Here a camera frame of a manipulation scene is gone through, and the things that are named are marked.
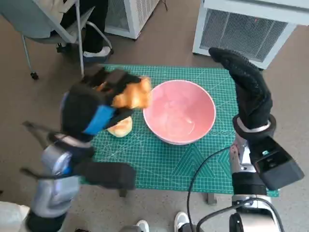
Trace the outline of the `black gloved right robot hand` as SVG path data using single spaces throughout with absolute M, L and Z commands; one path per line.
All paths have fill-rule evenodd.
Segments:
M 239 118 L 248 129 L 265 126 L 273 106 L 262 73 L 238 52 L 211 47 L 211 58 L 220 63 L 235 82 Z

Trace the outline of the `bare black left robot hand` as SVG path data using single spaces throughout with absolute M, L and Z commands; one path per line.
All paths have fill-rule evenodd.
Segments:
M 61 105 L 61 131 L 89 142 L 99 132 L 132 115 L 128 107 L 112 106 L 114 97 L 141 78 L 123 70 L 99 70 L 85 76 L 65 94 Z

